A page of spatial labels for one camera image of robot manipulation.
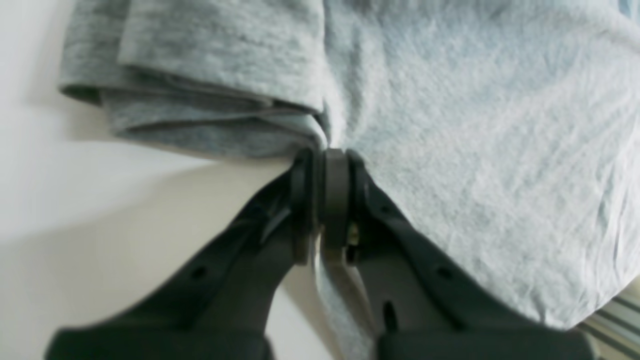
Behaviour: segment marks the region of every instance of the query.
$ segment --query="light blue fabric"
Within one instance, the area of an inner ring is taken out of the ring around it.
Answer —
[[[81,0],[61,88],[135,140],[355,149],[479,284],[566,328],[640,272],[638,18],[638,1]],[[366,321],[318,267],[344,353],[366,357]]]

